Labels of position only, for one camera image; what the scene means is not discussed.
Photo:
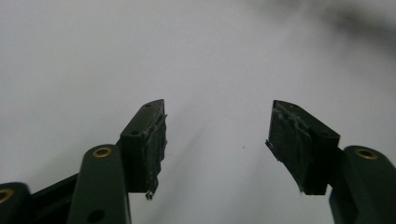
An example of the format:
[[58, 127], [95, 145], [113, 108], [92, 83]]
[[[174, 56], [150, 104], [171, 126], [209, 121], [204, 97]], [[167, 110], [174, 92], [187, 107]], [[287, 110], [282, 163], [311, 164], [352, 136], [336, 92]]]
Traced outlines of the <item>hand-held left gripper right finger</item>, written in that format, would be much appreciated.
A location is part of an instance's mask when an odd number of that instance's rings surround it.
[[265, 145], [282, 162], [299, 190], [324, 195], [340, 135], [301, 107], [274, 100]]

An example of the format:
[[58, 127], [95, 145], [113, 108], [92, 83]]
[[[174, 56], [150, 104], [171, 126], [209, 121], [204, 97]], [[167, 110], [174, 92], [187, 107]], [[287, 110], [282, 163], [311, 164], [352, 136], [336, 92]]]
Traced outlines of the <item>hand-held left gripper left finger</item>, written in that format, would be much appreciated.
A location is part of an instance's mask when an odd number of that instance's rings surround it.
[[167, 144], [164, 99], [146, 103], [120, 134], [120, 150], [127, 189], [152, 200]]

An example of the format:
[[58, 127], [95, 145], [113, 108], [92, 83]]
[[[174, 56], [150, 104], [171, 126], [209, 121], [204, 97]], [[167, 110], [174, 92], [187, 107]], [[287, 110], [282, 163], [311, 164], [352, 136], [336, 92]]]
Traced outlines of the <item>white paper sheet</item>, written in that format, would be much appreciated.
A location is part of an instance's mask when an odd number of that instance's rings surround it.
[[0, 0], [0, 183], [40, 190], [162, 99], [134, 224], [333, 224], [266, 147], [295, 103], [396, 164], [396, 0]]

